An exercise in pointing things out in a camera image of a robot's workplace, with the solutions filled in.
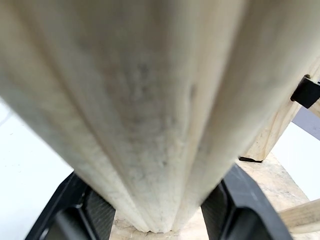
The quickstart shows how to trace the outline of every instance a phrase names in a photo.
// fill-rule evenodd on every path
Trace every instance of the wooden board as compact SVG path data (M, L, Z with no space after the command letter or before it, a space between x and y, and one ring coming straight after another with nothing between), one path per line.
M178 230L320 55L319 9L2 1L0 95L138 230Z
M262 131L260 131L254 139L249 150L241 156L256 161L265 160L300 107L301 105L299 103L292 102L290 97L288 97L285 103L272 115L266 126L263 127Z
M320 199L283 210L279 214L291 233L320 231Z
M317 82L320 79L319 58L315 59L306 73L310 75L313 82ZM242 157L254 159L256 161L265 160L271 149L275 146L278 139L301 108L300 104L290 100L291 95L292 92L286 96L284 103L272 115L266 126L262 128L254 139L249 150L247 150L245 154L241 155ZM320 117L320 100L315 102L309 110Z

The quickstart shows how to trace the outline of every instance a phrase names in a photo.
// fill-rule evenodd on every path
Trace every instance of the pale wood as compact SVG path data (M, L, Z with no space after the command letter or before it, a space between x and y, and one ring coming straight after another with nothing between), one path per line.
M320 59L316 58L309 71L311 81L317 82L320 78ZM256 161L263 161L275 146L281 135L286 130L289 123L296 116L301 105L290 100L292 92L286 97L284 103L275 112L266 126L259 132L253 141L252 146L241 155L242 157L254 159ZM315 102L310 108L314 114L320 117L320 100Z
M285 103L272 115L266 126L259 132L249 150L241 156L256 161L265 160L300 107L299 103L292 102L290 97L287 97Z
M320 55L319 10L2 1L0 95L137 229L177 230Z
M320 199L291 207L279 214L291 233L320 231Z
M316 101L314 104L312 104L312 106L308 109L320 118L320 99Z

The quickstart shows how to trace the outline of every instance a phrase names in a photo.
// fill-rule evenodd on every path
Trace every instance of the wooden post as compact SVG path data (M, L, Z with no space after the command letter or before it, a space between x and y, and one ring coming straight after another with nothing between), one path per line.
M286 99L285 103L272 115L266 126L254 139L252 146L242 157L255 161L265 160L300 107L299 103L290 101L290 97Z
M320 199L291 207L279 214L293 234L320 231Z
M320 78L320 60L317 58L309 67L308 72L311 80L317 82ZM268 123L259 132L253 141L252 146L241 155L242 157L253 159L255 161L263 161L275 146L278 139L286 130L289 123L296 116L301 105L290 100L292 93L288 95L279 110L275 112ZM316 101L309 110L320 117L320 100Z
M319 9L2 1L0 95L138 230L178 230L320 55Z

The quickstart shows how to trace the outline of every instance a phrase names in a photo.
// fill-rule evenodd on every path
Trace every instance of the white floor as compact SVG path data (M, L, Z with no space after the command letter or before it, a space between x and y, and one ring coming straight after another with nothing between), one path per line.
M0 239L25 239L72 171L0 99Z
M272 152L310 200L320 198L320 141L291 123ZM71 172L0 99L0 239L24 239Z

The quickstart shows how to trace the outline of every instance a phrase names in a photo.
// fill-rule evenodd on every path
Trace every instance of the black clip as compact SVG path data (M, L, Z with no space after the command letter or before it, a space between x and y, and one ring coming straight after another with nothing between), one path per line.
M310 108L320 98L319 83L311 81L310 75L304 75L290 100L296 101L306 109Z

